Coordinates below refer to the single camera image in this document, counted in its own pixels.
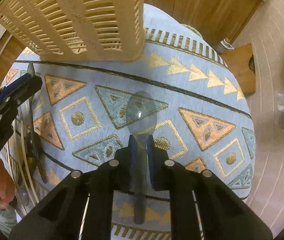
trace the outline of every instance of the wooden cabinet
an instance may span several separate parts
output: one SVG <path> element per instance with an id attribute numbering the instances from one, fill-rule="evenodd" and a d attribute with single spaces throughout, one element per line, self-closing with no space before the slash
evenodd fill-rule
<path id="1" fill-rule="evenodd" d="M 261 0 L 145 0 L 178 22 L 196 28 L 216 47 L 221 40 L 235 40 Z"/>

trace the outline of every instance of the plastic basket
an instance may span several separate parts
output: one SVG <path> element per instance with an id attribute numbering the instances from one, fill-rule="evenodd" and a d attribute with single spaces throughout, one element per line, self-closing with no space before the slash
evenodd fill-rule
<path id="1" fill-rule="evenodd" d="M 143 0 L 2 0 L 0 23 L 41 60 L 133 61 Z"/>

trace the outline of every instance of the light green sleeve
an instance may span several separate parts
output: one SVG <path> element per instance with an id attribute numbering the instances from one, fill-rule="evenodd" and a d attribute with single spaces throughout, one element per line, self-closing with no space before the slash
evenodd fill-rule
<path id="1" fill-rule="evenodd" d="M 9 206 L 6 210 L 0 209 L 0 230 L 7 238 L 9 238 L 11 230 L 17 223 L 14 208 Z"/>

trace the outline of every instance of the brown dot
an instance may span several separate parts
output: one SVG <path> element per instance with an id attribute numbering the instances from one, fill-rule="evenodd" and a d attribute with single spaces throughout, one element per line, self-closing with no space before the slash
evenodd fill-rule
<path id="1" fill-rule="evenodd" d="M 74 112 L 71 115 L 71 121 L 74 125 L 80 126 L 84 123 L 84 115 L 81 112 Z"/>
<path id="2" fill-rule="evenodd" d="M 230 153 L 227 157 L 226 157 L 226 164 L 228 165 L 232 165 L 233 163 L 235 163 L 236 161 L 236 155 L 235 153 Z"/>
<path id="3" fill-rule="evenodd" d="M 154 146 L 167 151 L 168 149 L 170 149 L 171 144 L 167 138 L 159 137 L 159 138 L 154 139 Z"/>

